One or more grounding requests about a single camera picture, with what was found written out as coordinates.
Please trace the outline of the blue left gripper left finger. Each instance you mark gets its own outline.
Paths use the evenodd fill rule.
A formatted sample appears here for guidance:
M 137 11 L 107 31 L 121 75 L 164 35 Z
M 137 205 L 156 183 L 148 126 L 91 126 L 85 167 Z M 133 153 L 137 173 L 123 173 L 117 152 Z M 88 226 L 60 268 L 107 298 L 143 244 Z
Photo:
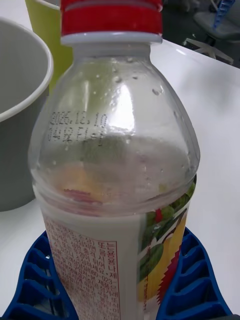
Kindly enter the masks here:
M 28 250 L 15 294 L 2 320 L 71 320 L 73 305 L 57 275 L 48 236 L 43 232 Z

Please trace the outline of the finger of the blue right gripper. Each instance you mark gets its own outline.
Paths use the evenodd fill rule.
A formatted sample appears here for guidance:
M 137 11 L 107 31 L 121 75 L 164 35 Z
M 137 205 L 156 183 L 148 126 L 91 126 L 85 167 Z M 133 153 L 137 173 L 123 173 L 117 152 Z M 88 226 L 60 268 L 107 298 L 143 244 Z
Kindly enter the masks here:
M 214 28 L 217 28 L 222 23 L 223 19 L 226 17 L 234 3 L 234 0 L 220 0 L 218 2 L 213 24 Z

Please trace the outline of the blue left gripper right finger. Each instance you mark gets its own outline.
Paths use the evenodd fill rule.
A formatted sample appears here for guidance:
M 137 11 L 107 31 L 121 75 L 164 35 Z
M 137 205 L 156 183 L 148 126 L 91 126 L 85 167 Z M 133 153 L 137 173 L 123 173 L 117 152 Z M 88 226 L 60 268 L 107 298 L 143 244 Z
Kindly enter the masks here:
M 207 251 L 186 228 L 177 270 L 159 307 L 161 320 L 209 320 L 231 316 Z

